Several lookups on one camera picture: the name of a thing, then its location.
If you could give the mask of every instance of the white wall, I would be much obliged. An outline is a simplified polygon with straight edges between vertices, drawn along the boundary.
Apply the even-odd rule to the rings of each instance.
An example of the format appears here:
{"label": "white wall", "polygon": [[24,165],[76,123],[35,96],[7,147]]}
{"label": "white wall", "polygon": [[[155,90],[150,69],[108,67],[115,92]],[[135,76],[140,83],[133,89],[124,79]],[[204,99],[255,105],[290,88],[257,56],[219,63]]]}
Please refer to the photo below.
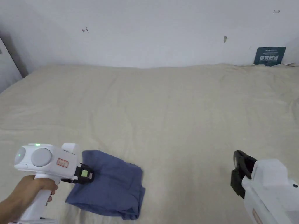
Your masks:
{"label": "white wall", "polygon": [[0,93],[20,79],[22,76],[0,38]]}
{"label": "white wall", "polygon": [[271,46],[286,46],[283,62],[299,63],[298,0],[0,3],[0,37],[23,74],[48,63],[247,65],[257,47]]}

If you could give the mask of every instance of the label sticker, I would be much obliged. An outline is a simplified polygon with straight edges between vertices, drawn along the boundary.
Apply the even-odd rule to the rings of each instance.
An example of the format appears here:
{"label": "label sticker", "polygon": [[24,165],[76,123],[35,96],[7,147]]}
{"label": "label sticker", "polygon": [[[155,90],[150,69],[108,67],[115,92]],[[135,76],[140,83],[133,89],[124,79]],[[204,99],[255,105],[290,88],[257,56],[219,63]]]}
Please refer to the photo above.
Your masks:
{"label": "label sticker", "polygon": [[62,166],[62,167],[65,167],[65,168],[67,168],[68,167],[68,164],[69,164],[69,162],[68,161],[66,161],[66,160],[64,160],[64,159],[61,159],[61,158],[58,158],[58,160],[57,160],[57,163],[56,163],[57,165],[59,165],[59,166]]}

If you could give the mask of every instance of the wall mark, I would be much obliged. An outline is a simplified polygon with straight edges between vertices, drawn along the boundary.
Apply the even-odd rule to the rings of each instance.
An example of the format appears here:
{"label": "wall mark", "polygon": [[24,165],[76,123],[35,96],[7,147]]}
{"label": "wall mark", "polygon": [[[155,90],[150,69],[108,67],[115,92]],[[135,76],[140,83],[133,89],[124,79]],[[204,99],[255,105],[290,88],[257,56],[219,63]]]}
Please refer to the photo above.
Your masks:
{"label": "wall mark", "polygon": [[[85,31],[87,31],[87,32],[88,32],[88,29],[87,29],[87,27],[86,27],[86,29],[85,29],[85,30],[83,30],[83,29],[82,29],[82,32],[85,32]],[[89,33],[89,32],[88,32],[88,33]]]}

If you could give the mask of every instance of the white device body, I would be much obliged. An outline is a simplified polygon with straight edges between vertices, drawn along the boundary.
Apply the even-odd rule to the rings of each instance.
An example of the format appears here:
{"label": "white device body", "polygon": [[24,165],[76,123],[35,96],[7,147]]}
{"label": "white device body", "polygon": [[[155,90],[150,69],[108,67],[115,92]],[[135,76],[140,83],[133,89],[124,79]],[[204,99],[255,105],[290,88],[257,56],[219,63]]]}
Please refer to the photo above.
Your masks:
{"label": "white device body", "polygon": [[299,223],[299,185],[288,179],[288,170],[279,160],[256,161],[251,177],[243,178],[242,187],[244,205],[253,223]]}
{"label": "white device body", "polygon": [[[49,144],[29,144],[22,146],[15,157],[15,168],[36,172],[36,178],[49,178],[60,183],[61,178],[78,179],[74,176],[78,162],[78,145],[65,143],[61,148]],[[56,220],[42,218],[45,205],[51,194],[49,190],[40,190],[32,204],[16,223],[58,223]]]}

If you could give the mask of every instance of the black clamp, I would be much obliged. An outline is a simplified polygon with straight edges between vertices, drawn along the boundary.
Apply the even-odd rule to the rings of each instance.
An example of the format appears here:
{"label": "black clamp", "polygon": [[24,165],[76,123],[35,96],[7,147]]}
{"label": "black clamp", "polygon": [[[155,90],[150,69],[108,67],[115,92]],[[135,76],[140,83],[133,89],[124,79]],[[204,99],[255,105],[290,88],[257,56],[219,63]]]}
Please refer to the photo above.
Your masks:
{"label": "black clamp", "polygon": [[234,152],[235,169],[231,172],[231,187],[243,199],[245,190],[242,187],[242,180],[246,176],[251,180],[251,173],[257,160],[246,153],[237,150]]}
{"label": "black clamp", "polygon": [[80,163],[81,166],[77,166],[74,176],[78,179],[65,179],[62,178],[61,181],[73,183],[73,184],[85,184],[91,183],[94,180],[94,171],[88,165]]}

